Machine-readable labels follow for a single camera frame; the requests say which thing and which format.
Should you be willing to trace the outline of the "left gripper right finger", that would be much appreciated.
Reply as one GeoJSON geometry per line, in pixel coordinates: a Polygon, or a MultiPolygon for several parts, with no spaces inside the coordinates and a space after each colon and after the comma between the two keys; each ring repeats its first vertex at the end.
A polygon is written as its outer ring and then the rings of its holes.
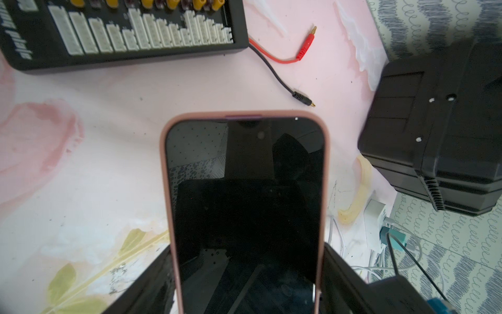
{"type": "Polygon", "coordinates": [[[403,313],[396,281],[367,284],[328,244],[324,245],[321,293],[326,313],[403,313]]]}

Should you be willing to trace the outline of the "phone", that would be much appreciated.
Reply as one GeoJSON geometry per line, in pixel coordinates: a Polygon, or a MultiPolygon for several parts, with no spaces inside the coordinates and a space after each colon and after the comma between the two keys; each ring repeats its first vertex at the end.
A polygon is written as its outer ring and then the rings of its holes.
{"type": "Polygon", "coordinates": [[[180,115],[161,137],[178,313],[317,313],[328,131],[302,111],[180,115]]]}

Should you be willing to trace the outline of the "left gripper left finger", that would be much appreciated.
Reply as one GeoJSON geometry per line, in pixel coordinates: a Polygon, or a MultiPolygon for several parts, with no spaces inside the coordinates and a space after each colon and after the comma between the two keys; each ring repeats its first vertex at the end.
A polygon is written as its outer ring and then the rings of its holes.
{"type": "Polygon", "coordinates": [[[170,313],[174,296],[173,258],[170,247],[166,247],[125,293],[103,313],[170,313]]]}

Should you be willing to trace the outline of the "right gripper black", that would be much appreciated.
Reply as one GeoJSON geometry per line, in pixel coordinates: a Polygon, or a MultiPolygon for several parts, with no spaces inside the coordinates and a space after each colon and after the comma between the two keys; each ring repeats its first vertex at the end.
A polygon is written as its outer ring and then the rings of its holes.
{"type": "Polygon", "coordinates": [[[378,300],[377,313],[459,313],[448,301],[424,299],[403,276],[385,278],[371,283],[369,287],[378,300]]]}

